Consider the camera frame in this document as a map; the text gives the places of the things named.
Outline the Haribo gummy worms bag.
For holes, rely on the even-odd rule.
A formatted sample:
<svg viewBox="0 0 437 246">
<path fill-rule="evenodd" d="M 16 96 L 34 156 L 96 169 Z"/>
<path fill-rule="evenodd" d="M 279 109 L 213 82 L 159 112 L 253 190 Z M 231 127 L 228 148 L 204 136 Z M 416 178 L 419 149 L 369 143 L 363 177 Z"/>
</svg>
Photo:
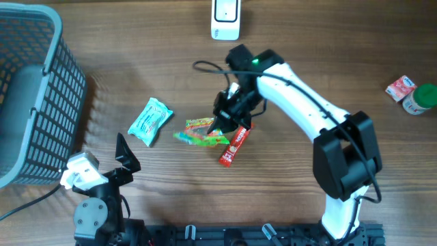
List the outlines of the Haribo gummy worms bag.
<svg viewBox="0 0 437 246">
<path fill-rule="evenodd" d="M 188 145 L 201 147 L 215 147 L 219 144 L 228 145 L 229 140 L 220 129 L 208 133 L 208 129 L 214 122 L 214 118 L 199 118 L 186 120 L 185 130 L 173 134 L 175 139 Z"/>
</svg>

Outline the red Nescafe stick packet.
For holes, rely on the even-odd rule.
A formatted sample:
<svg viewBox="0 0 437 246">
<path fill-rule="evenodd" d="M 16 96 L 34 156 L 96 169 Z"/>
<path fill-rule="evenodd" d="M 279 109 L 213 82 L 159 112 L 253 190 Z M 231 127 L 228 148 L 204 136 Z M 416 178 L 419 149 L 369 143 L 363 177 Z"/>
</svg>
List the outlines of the red Nescafe stick packet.
<svg viewBox="0 0 437 246">
<path fill-rule="evenodd" d="M 226 147 L 224 153 L 218 160 L 221 165 L 223 165 L 224 167 L 231 166 L 236 154 L 238 153 L 239 149 L 241 149 L 243 143 L 251 133 L 253 127 L 254 125 L 252 125 L 250 129 L 246 129 L 245 127 L 241 126 L 237 130 L 237 133 L 234 135 L 233 139 L 230 141 L 230 144 Z"/>
</svg>

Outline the mint green snack packet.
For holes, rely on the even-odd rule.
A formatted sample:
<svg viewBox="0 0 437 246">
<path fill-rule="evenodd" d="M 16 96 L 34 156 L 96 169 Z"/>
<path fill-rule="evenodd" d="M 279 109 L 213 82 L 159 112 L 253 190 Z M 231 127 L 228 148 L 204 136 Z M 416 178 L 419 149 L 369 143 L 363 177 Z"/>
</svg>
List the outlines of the mint green snack packet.
<svg viewBox="0 0 437 246">
<path fill-rule="evenodd" d="M 173 115 L 165 104 L 156 98 L 150 98 L 138 118 L 128 129 L 129 135 L 134 135 L 150 147 L 160 128 Z"/>
</svg>

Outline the small red carton box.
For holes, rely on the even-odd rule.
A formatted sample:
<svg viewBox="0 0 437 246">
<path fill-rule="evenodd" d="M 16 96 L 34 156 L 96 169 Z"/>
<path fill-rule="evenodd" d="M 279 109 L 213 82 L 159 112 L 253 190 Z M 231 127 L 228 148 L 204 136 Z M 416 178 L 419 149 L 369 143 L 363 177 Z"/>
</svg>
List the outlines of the small red carton box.
<svg viewBox="0 0 437 246">
<path fill-rule="evenodd" d="M 398 78 L 395 82 L 388 85 L 385 92 L 395 101 L 402 101 L 409 93 L 414 91 L 417 85 L 406 75 Z"/>
</svg>

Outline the green lid jar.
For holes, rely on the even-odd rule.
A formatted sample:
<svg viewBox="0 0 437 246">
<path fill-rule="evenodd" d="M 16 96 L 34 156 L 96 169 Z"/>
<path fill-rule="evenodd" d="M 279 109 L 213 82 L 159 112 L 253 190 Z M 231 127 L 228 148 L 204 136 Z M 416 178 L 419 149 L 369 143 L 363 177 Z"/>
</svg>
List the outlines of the green lid jar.
<svg viewBox="0 0 437 246">
<path fill-rule="evenodd" d="M 436 106 L 436 86 L 423 84 L 404 98 L 402 106 L 411 115 L 420 115 Z"/>
</svg>

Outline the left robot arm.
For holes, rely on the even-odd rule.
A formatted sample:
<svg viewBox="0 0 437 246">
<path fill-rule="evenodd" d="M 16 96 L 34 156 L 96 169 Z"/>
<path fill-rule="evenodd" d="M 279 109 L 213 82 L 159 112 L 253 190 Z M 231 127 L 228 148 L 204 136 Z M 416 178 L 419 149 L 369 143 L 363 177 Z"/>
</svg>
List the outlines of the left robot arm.
<svg viewBox="0 0 437 246">
<path fill-rule="evenodd" d="M 77 206 L 73 216 L 76 245 L 154 244 L 143 220 L 123 216 L 122 204 L 127 201 L 119 188 L 133 181 L 141 164 L 121 133 L 117 134 L 115 160 L 122 166 L 103 174 L 108 182 L 82 192 L 87 199 Z"/>
</svg>

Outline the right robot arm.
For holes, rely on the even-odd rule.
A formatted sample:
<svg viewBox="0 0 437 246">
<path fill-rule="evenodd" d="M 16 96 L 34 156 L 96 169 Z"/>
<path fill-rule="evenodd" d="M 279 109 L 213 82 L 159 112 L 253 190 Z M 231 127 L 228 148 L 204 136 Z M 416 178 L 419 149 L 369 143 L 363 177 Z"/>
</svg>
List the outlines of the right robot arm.
<svg viewBox="0 0 437 246">
<path fill-rule="evenodd" d="M 346 244 L 358 230 L 361 202 L 382 200 L 376 181 L 382 159 L 371 118 L 328 102 L 271 49 L 253 55 L 240 44 L 225 63 L 228 70 L 214 73 L 232 74 L 237 83 L 217 94 L 209 130 L 250 130 L 258 104 L 270 101 L 280 108 L 313 144 L 313 175 L 326 194 L 322 228 L 331 243 Z"/>
</svg>

